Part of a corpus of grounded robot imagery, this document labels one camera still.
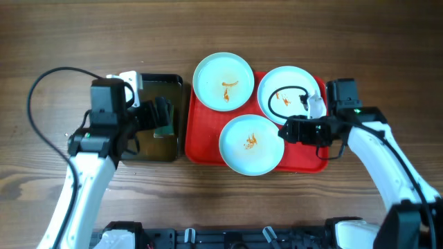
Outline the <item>green sponge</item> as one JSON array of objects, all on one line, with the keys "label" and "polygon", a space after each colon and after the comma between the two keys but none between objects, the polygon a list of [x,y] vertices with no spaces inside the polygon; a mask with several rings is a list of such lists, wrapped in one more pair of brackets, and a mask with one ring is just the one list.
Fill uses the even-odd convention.
[{"label": "green sponge", "polygon": [[154,130],[155,138],[164,138],[174,135],[174,106],[172,104],[168,105],[168,111],[170,114],[170,122],[167,126],[159,127]]}]

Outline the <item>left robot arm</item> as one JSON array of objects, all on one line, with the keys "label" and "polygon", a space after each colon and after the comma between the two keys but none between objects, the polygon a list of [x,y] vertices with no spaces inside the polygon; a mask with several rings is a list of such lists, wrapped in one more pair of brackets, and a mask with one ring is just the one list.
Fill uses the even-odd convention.
[{"label": "left robot arm", "polygon": [[91,84],[90,124],[68,141],[68,169],[55,211],[39,248],[88,248],[105,190],[128,143],[139,131],[170,124],[172,104],[164,97],[135,107],[136,90],[118,78]]}]

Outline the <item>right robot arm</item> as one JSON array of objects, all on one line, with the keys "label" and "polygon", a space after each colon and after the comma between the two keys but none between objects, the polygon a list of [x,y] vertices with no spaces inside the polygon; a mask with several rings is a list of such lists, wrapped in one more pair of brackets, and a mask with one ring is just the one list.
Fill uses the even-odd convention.
[{"label": "right robot arm", "polygon": [[416,171],[396,143],[385,116],[364,107],[352,78],[326,84],[327,116],[286,114],[278,135],[290,143],[316,148],[341,140],[364,164],[387,215],[381,225],[360,218],[329,219],[329,248],[441,248],[442,197]]}]

